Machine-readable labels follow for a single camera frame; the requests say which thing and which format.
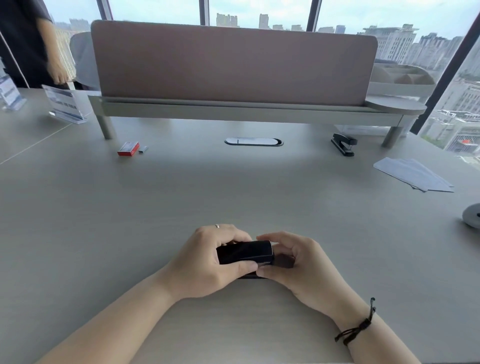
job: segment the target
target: white round object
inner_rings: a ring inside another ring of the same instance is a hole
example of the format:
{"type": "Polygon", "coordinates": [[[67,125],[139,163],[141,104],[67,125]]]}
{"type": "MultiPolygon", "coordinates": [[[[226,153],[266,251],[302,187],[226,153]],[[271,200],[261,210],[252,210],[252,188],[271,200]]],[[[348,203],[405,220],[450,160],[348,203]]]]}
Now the white round object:
{"type": "Polygon", "coordinates": [[[480,204],[473,204],[462,214],[463,221],[473,228],[480,229],[480,204]]]}

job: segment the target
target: paper stack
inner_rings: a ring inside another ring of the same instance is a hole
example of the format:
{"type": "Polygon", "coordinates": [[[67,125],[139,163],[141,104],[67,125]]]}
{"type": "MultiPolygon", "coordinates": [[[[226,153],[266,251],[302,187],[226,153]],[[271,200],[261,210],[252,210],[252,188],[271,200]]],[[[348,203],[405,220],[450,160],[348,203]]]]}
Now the paper stack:
{"type": "Polygon", "coordinates": [[[415,159],[384,158],[373,165],[376,169],[389,174],[413,188],[424,192],[445,191],[453,192],[453,185],[437,174],[433,173],[415,159]]]}

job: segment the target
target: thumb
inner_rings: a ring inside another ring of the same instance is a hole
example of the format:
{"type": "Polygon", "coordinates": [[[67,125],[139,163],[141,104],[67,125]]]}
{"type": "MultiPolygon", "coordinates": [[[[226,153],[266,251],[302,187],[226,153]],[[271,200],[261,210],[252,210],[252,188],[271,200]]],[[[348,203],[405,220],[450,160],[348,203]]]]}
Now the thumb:
{"type": "Polygon", "coordinates": [[[268,278],[288,287],[288,274],[291,269],[276,266],[263,266],[257,269],[257,276],[268,278]]]}
{"type": "Polygon", "coordinates": [[[258,269],[258,264],[252,260],[242,260],[239,262],[222,265],[222,278],[227,285],[237,278],[243,277],[245,274],[252,273],[258,269]]]}

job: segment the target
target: desk surface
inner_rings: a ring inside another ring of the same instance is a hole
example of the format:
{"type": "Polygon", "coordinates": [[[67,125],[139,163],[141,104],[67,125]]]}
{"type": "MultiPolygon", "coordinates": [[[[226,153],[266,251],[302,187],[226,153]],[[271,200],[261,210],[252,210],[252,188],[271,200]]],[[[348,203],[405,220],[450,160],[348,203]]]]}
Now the desk surface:
{"type": "MultiPolygon", "coordinates": [[[[29,108],[0,113],[2,138],[18,139],[4,159],[66,125],[45,118],[41,91],[24,94],[29,108]]],[[[1,363],[31,363],[162,267],[196,227],[221,222],[315,238],[422,362],[480,360],[480,233],[459,220],[480,201],[477,170],[413,135],[392,150],[360,136],[346,158],[329,125],[113,122],[118,140],[90,120],[0,165],[1,363]],[[232,136],[285,145],[226,145],[232,136]],[[125,141],[150,148],[118,157],[125,141]],[[416,158],[456,192],[413,190],[372,167],[385,156],[416,158]]],[[[133,363],[348,362],[336,333],[275,282],[239,280],[175,305],[133,363]]]]}

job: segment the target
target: fingernail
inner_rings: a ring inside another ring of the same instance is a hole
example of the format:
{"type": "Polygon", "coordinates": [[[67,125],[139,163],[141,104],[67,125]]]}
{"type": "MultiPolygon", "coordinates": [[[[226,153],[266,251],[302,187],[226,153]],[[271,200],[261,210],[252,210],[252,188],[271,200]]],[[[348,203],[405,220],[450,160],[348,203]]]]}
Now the fingernail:
{"type": "Polygon", "coordinates": [[[265,271],[265,268],[264,268],[264,267],[258,267],[258,269],[257,269],[257,276],[259,276],[259,277],[264,277],[264,271],[265,271]]]}
{"type": "Polygon", "coordinates": [[[249,262],[248,263],[248,271],[249,272],[254,272],[258,269],[258,264],[257,262],[249,262]]]}

